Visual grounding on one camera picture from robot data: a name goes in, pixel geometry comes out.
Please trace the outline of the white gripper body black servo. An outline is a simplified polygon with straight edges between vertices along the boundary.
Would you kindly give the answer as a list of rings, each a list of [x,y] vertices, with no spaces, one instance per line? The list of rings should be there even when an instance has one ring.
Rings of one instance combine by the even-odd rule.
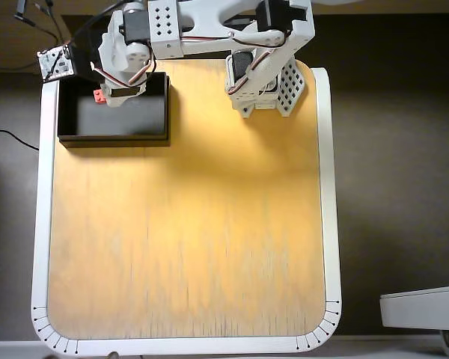
[[[143,86],[150,78],[150,40],[126,42],[124,36],[102,36],[94,50],[82,49],[68,41],[68,58],[74,75],[118,86]]]

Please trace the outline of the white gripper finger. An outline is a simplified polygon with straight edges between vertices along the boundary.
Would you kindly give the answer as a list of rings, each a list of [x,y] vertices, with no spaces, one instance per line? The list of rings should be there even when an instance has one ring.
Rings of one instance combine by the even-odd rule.
[[[102,83],[100,88],[104,94],[141,94],[146,91],[146,88],[143,86],[118,86],[108,82]]]
[[[141,96],[141,93],[138,92],[134,95],[128,96],[112,96],[112,94],[106,94],[106,104],[110,108],[118,108],[122,106],[128,99],[133,99],[137,96]]]

